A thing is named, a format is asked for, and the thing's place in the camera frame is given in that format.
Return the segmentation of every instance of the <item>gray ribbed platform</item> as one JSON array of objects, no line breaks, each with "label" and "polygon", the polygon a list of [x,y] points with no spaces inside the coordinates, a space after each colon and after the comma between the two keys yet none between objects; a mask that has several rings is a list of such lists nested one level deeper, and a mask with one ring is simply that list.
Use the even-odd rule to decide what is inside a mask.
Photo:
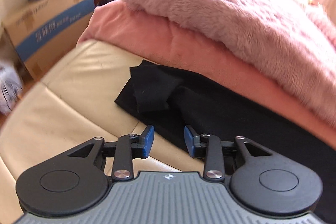
[{"label": "gray ribbed platform", "polygon": [[226,188],[198,173],[141,172],[115,184],[96,207],[73,217],[46,219],[26,214],[16,224],[317,224],[313,214],[269,219],[234,202]]}]

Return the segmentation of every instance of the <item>pink fluffy blanket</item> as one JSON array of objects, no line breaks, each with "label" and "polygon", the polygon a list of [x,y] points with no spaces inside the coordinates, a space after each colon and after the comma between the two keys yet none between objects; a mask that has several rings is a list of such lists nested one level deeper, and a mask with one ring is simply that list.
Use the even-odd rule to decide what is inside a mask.
[{"label": "pink fluffy blanket", "polygon": [[[336,130],[274,81],[234,56],[223,43],[199,32],[183,29],[165,17],[131,11],[123,1],[117,0],[95,9],[78,43],[92,38],[161,65],[200,73],[295,122],[336,149]],[[93,57],[99,62],[102,53],[88,56]],[[112,62],[120,63],[118,56],[114,57]]]},{"label": "pink fluffy blanket", "polygon": [[[131,10],[167,17],[223,42],[235,56],[277,81],[336,128],[335,27],[304,0],[124,2]],[[197,47],[195,41],[189,51]]]}]

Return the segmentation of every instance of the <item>triangular cutout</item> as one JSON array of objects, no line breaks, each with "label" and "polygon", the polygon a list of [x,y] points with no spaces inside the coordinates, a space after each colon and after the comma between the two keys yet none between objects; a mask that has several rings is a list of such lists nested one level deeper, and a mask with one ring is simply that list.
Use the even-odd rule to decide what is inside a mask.
[{"label": "triangular cutout", "polygon": [[271,156],[270,153],[262,150],[259,147],[256,147],[248,142],[245,143],[245,146],[248,152],[251,154],[252,157],[262,157],[262,156]]},{"label": "triangular cutout", "polygon": [[88,144],[78,150],[76,150],[75,152],[71,153],[70,155],[68,155],[68,157],[76,157],[76,158],[86,158],[89,153],[91,152],[92,148],[93,148],[94,144]]}]

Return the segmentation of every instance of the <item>black cloth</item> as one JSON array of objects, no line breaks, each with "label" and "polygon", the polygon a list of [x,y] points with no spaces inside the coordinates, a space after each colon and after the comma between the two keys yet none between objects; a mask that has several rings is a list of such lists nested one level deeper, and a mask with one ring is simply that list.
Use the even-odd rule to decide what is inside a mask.
[{"label": "black cloth", "polygon": [[336,223],[336,151],[309,132],[220,84],[191,71],[143,61],[115,102],[187,151],[184,126],[233,141],[245,136],[314,170],[324,190],[315,213]]}]

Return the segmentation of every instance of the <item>metal screw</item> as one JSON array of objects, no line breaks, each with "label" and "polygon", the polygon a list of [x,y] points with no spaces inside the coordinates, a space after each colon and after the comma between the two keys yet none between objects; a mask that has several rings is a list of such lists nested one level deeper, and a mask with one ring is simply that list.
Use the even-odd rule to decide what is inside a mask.
[{"label": "metal screw", "polygon": [[219,170],[209,170],[208,172],[206,172],[206,175],[208,178],[211,179],[219,179],[223,176],[223,173]]},{"label": "metal screw", "polygon": [[128,178],[131,175],[131,173],[127,170],[117,170],[114,172],[114,176],[119,179],[125,179]]}]

